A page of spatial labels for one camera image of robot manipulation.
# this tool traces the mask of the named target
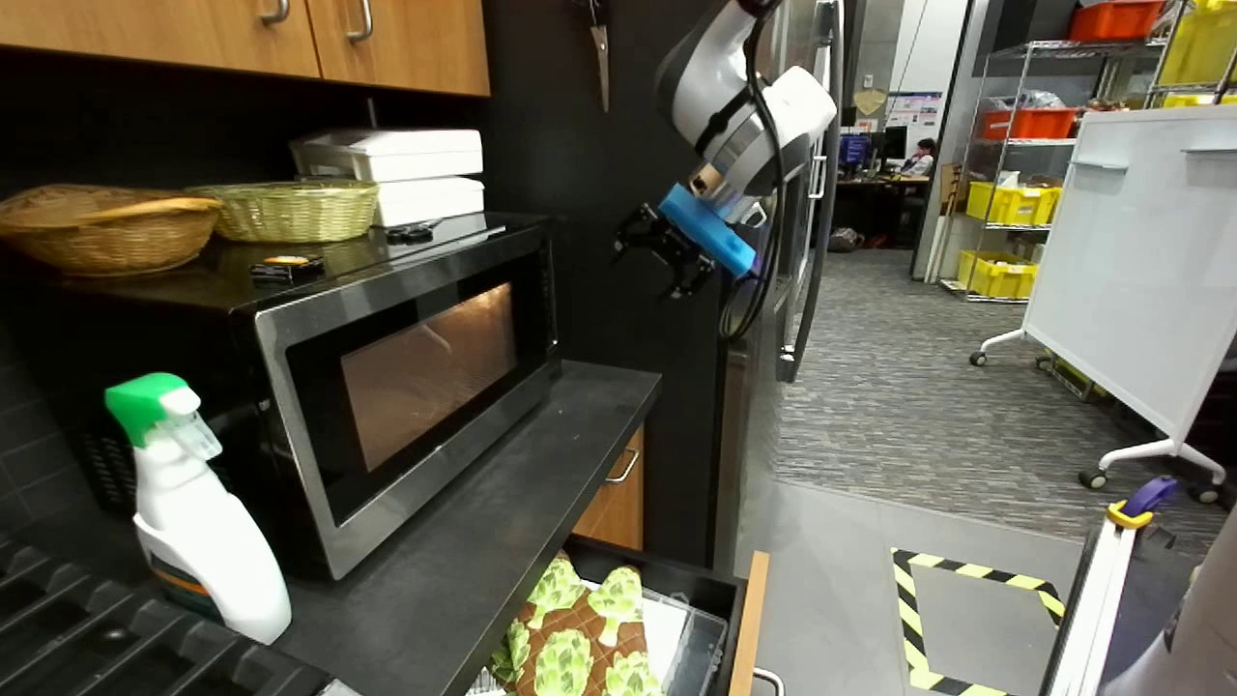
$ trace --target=yellow and black tape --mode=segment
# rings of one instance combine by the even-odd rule
[[[919,693],[946,693],[946,696],[1005,696],[1003,689],[958,681],[958,678],[934,674],[927,665],[916,570],[934,570],[934,574],[956,574],[965,582],[986,582],[986,583],[1032,591],[1040,601],[1040,607],[1049,611],[1050,626],[1058,626],[1058,620],[1063,620],[1063,601],[1054,596],[1054,587],[1049,582],[1026,578],[1026,574],[1005,574],[1005,570],[989,570],[989,564],[965,564],[965,561],[952,561],[952,556],[894,551],[894,587],[897,587],[897,620],[902,620],[902,650],[906,650],[907,685]]]

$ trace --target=microwave window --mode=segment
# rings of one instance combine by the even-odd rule
[[[511,287],[503,283],[420,325],[388,334],[340,365],[364,470],[379,473],[517,366]]]

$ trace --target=microwave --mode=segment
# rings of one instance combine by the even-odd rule
[[[558,373],[549,227],[454,216],[447,245],[217,245],[151,278],[29,276],[12,337],[96,499],[130,513],[130,453],[102,396],[178,373],[223,441],[221,479],[293,574],[347,578],[496,449]],[[257,276],[276,250],[322,278]]]

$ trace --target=green spray nozzle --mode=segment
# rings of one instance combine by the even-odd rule
[[[106,401],[119,421],[119,430],[127,432],[127,444],[137,449],[146,444],[146,432],[172,418],[161,399],[174,390],[188,390],[188,384],[172,373],[151,373],[106,390]]]

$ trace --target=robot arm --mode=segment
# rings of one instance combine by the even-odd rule
[[[700,167],[657,210],[634,213],[620,247],[655,247],[678,270],[678,293],[700,287],[710,266],[737,283],[758,276],[758,250],[733,223],[799,173],[834,118],[809,69],[793,66],[772,84],[750,82],[744,51],[772,7],[779,0],[727,0],[660,64],[657,106]]]

